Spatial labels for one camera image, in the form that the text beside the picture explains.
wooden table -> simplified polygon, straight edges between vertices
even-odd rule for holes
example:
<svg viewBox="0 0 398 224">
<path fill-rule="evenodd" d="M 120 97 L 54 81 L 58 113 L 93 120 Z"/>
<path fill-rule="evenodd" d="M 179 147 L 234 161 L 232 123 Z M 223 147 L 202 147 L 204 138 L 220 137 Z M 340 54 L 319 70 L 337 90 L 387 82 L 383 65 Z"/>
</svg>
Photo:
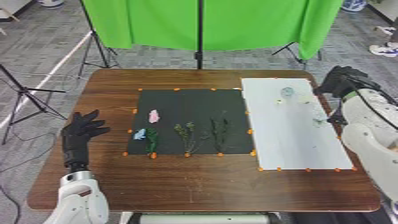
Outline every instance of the wooden table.
<svg viewBox="0 0 398 224">
<path fill-rule="evenodd" d="M 111 132 L 92 139 L 90 170 L 113 211 L 372 211 L 378 193 L 355 154 L 358 170 L 257 171 L 248 155 L 122 156 L 131 128 L 138 88 L 236 88 L 239 78 L 307 78 L 303 71 L 97 70 L 74 107 L 99 109 Z M 323 107 L 330 110 L 323 97 Z M 60 139 L 28 195 L 33 209 L 56 204 L 61 166 Z"/>
</svg>

orange tape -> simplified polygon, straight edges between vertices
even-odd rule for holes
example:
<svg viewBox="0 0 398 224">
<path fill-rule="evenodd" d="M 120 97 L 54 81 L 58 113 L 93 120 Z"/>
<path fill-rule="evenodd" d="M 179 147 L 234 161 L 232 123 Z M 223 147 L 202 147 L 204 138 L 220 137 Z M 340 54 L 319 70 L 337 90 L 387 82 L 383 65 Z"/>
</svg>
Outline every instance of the orange tape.
<svg viewBox="0 0 398 224">
<path fill-rule="evenodd" d="M 257 152 L 255 152 L 255 149 L 252 149 L 250 156 L 255 156 L 255 155 L 257 155 Z"/>
</svg>

small plant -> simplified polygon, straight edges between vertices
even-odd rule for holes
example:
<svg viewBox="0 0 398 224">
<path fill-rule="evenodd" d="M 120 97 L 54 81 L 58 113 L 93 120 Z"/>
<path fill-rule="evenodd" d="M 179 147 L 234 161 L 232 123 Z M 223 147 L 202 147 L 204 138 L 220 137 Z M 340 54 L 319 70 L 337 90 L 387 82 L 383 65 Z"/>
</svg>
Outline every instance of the small plant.
<svg viewBox="0 0 398 224">
<path fill-rule="evenodd" d="M 154 128 L 145 128 L 145 152 L 150 157 L 150 159 L 156 159 L 156 147 L 157 147 L 157 132 Z"/>
<path fill-rule="evenodd" d="M 227 148 L 225 142 L 227 142 L 227 134 L 228 134 L 227 132 L 230 125 L 223 117 L 218 120 L 211 118 L 209 121 L 211 121 L 211 133 L 214 138 L 214 150 L 218 152 L 216 155 L 221 156 Z"/>
<path fill-rule="evenodd" d="M 195 135 L 193 135 L 193 133 L 195 133 L 193 122 L 188 122 L 184 124 L 184 127 L 180 126 L 180 124 L 175 124 L 173 131 L 175 131 L 175 133 L 180 137 L 180 140 L 182 140 L 184 158 L 188 158 L 191 156 L 191 154 L 195 153 L 195 151 L 198 150 L 200 145 L 202 145 L 202 141 L 209 138 L 209 136 L 204 132 L 202 135 L 200 135 L 198 144 L 196 144 Z"/>
</svg>

orange marker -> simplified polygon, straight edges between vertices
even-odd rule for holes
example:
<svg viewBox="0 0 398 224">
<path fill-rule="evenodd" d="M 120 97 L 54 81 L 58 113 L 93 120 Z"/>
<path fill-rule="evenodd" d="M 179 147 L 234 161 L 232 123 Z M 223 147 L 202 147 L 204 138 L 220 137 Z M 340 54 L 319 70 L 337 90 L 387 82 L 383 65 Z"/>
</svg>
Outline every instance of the orange marker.
<svg viewBox="0 0 398 224">
<path fill-rule="evenodd" d="M 255 149 L 252 149 L 250 156 L 255 156 L 255 154 L 257 154 Z"/>
<path fill-rule="evenodd" d="M 148 157 L 150 157 L 150 159 L 156 159 L 156 157 L 157 157 L 156 152 L 150 153 L 150 156 Z"/>
</svg>

shoe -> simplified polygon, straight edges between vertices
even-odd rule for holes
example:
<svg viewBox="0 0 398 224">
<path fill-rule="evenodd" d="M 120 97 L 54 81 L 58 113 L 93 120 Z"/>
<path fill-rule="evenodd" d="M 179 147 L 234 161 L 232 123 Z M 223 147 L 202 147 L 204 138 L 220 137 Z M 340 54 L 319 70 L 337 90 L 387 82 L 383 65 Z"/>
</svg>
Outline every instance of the shoe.
<svg viewBox="0 0 398 224">
<path fill-rule="evenodd" d="M 388 58 L 395 57 L 398 55 L 398 43 L 385 43 L 383 46 L 371 45 L 369 52 L 374 55 L 381 55 Z"/>
<path fill-rule="evenodd" d="M 381 34 L 383 36 L 392 36 L 395 28 L 394 27 L 385 27 L 385 26 L 376 26 L 374 27 L 374 31 L 378 34 Z"/>
</svg>

